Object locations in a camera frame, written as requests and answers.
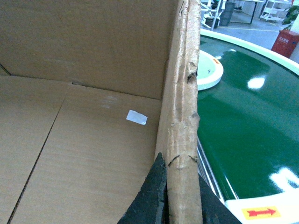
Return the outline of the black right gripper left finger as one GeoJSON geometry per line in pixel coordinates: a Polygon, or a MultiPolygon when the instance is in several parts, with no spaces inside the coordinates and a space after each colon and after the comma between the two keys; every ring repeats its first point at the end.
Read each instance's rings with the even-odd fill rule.
{"type": "Polygon", "coordinates": [[[163,224],[167,203],[167,168],[158,153],[137,196],[118,221],[119,224],[163,224]]]}

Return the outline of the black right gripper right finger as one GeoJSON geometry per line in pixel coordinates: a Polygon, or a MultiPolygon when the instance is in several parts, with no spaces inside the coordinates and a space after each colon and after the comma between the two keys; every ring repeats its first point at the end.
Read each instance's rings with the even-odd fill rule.
{"type": "Polygon", "coordinates": [[[200,175],[199,186],[204,224],[241,224],[200,175]]]}

